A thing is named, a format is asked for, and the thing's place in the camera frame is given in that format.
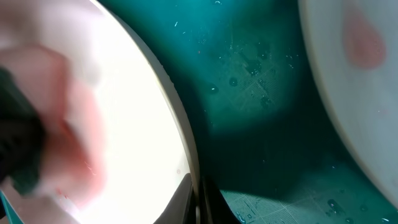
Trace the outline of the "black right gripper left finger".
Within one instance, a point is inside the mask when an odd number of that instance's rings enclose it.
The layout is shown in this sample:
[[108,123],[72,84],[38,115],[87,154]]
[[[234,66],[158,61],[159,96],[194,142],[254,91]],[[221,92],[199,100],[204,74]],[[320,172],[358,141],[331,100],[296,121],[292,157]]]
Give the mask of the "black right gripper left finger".
[[196,201],[190,174],[185,174],[154,224],[196,224]]

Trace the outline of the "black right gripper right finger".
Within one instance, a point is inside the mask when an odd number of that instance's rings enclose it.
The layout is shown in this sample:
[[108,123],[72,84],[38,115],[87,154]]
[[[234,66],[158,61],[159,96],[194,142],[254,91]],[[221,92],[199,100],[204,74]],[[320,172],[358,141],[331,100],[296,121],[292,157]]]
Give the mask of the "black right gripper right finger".
[[214,181],[200,180],[200,221],[202,224],[240,224]]

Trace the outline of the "green pink sponge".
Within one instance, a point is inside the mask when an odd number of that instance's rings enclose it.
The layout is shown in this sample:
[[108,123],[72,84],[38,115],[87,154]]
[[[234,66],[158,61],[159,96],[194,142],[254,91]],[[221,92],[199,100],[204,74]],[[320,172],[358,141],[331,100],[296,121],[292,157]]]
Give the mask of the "green pink sponge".
[[82,208],[104,189],[103,127],[90,89],[66,57],[38,45],[1,51],[1,169],[23,197]]

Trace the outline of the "yellow plate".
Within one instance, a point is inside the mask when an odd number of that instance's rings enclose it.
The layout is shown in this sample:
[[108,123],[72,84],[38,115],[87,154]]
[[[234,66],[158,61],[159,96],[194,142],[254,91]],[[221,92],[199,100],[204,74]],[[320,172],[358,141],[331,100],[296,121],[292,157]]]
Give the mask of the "yellow plate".
[[397,1],[298,2],[305,48],[338,135],[397,204]]

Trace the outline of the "white plate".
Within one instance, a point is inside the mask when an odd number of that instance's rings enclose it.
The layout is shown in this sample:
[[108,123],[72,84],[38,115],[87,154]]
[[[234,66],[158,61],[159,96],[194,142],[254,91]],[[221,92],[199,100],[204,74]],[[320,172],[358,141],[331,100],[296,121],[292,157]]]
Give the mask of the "white plate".
[[200,222],[198,156],[174,84],[144,41],[98,1],[1,0],[1,51],[38,45],[67,58],[103,127],[104,189],[87,206],[23,197],[1,176],[9,223],[154,223],[185,174]]

